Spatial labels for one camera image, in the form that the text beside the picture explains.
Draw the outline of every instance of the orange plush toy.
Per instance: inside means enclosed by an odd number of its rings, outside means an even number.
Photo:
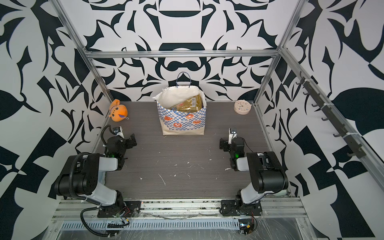
[[[123,104],[120,104],[120,100],[118,99],[113,100],[109,106],[109,111],[111,112],[109,117],[111,117],[115,122],[120,122],[123,119],[129,119],[127,108]]]

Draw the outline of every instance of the metal extrusion bar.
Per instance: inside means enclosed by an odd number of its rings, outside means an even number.
[[[277,56],[277,50],[85,51],[87,58],[180,58]]]
[[[84,51],[84,45],[81,42],[79,35],[77,34],[74,25],[72,24],[71,20],[69,19],[68,15],[66,14],[64,7],[62,6],[60,0],[49,0],[52,4],[53,9],[57,13],[58,18],[60,19],[61,23],[67,30],[69,36],[71,37],[73,43],[75,44],[77,50],[79,51],[81,57],[83,58],[85,64],[95,77],[95,80],[97,84],[100,86],[102,92],[104,93],[105,97],[112,102],[113,97],[111,93],[109,92],[107,86],[105,85],[104,80],[100,76],[99,72],[96,69],[96,66],[91,62],[90,59],[87,58],[85,51]]]
[[[223,218],[219,212],[221,200],[222,199],[139,200],[142,201],[140,213],[137,214],[134,219],[159,219],[164,217]],[[307,217],[300,198],[265,197],[261,200],[261,205],[265,213],[263,217]],[[53,220],[78,220],[81,210],[93,206],[93,204],[81,202],[80,200],[62,200],[53,216]],[[87,220],[96,219],[97,214],[97,210],[88,211],[84,213],[84,218]]]
[[[262,128],[262,132],[264,134],[264,138],[265,138],[266,144],[268,146],[268,149],[269,149],[269,151],[274,152],[273,144],[272,144],[272,141],[271,141],[271,139],[269,137],[268,130],[266,129],[266,125],[264,124],[263,114],[262,114],[262,112],[260,110],[260,107],[259,107],[259,105],[254,105],[253,107],[255,108],[256,115],[257,115],[257,118],[258,118],[258,120],[260,122],[260,127]]]
[[[296,223],[299,228],[301,237],[303,240],[314,240],[317,239],[308,218],[298,217]]]
[[[311,76],[285,47],[280,48],[278,52],[299,79],[302,77],[305,79],[311,79]]]
[[[295,29],[297,23],[299,22],[301,12],[303,11],[303,8],[307,2],[308,0],[299,0],[297,2],[295,11],[293,12],[291,19],[288,22],[287,28],[285,29],[284,35],[281,38],[280,44],[277,47],[277,49],[280,49],[281,47],[285,47],[286,43],[291,38],[293,30]]]
[[[333,122],[333,126],[336,128],[339,134],[334,135],[335,137],[341,136],[345,142],[351,146],[358,146],[359,153],[363,152],[365,155],[359,157],[361,163],[372,175],[373,179],[377,182],[380,188],[384,191],[384,162],[380,157],[375,153],[375,151],[369,146],[369,144],[363,139],[363,137],[351,126],[349,121],[341,114],[337,107],[332,103],[332,101],[327,97],[327,95],[319,88],[319,86],[312,81],[308,73],[303,69],[303,67],[295,60],[291,53],[285,49],[281,48],[279,53],[283,59],[287,62],[288,66],[293,70],[295,75],[298,78],[301,76],[304,77],[305,83],[303,84],[308,93],[311,96],[316,96],[314,100],[320,101],[324,106],[327,106],[327,111],[332,114],[333,119],[325,118],[324,120],[330,120]]]
[[[280,55],[274,57],[272,62],[271,62],[271,64],[269,65],[268,71],[267,71],[267,73],[265,74],[265,76],[264,76],[264,78],[262,80],[262,84],[261,84],[259,90],[256,93],[255,99],[253,100],[253,102],[255,104],[258,103],[259,99],[263,95],[263,92],[265,91],[265,88],[267,87],[269,81],[271,80],[272,73],[273,73],[273,71],[275,70],[277,64],[280,61],[280,58],[281,58]]]

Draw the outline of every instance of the dark wood floor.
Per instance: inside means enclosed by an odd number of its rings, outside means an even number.
[[[237,128],[253,151],[268,150],[254,109],[239,115],[232,102],[208,102],[203,136],[163,136],[155,102],[123,104],[129,120],[109,124],[122,126],[125,137],[134,133],[137,146],[126,151],[128,159],[121,171],[106,174],[105,185],[125,198],[234,197],[248,185],[250,176],[226,170],[229,153],[219,149],[219,139],[228,138],[230,127]],[[106,139],[112,136],[107,132]],[[104,152],[101,142],[97,152]]]

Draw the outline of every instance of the zip tie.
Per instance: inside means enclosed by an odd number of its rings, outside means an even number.
[[[349,135],[360,135],[358,132],[347,132],[344,136],[343,139]]]
[[[320,108],[320,110],[323,109],[323,107],[327,106],[327,105],[334,105],[333,103],[324,103],[323,106]]]

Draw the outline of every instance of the plastic wrap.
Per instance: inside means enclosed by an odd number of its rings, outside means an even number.
[[[193,96],[182,103],[179,103],[173,107],[171,107],[174,111],[180,111],[184,113],[195,113],[198,110],[202,109],[203,103],[201,101],[200,95]]]
[[[185,222],[188,219],[207,219],[206,216],[194,216],[185,218],[176,218],[177,222]],[[175,219],[153,216],[151,214],[137,214],[134,218],[130,218],[131,224],[136,226],[144,226],[145,222],[153,220],[158,221],[175,221]],[[248,235],[241,234],[239,230],[233,227],[209,227],[207,229],[161,229],[161,230],[136,230],[134,228],[120,231],[116,236],[110,239],[116,240],[173,240],[173,239],[190,239],[190,240],[242,240],[242,239],[262,239],[262,240],[299,240],[303,239],[302,233],[305,232],[305,220],[298,221],[296,218],[277,217],[269,218],[261,216],[257,218],[257,227]],[[87,230],[64,230],[60,229],[57,240],[105,240],[107,238],[98,237]]]

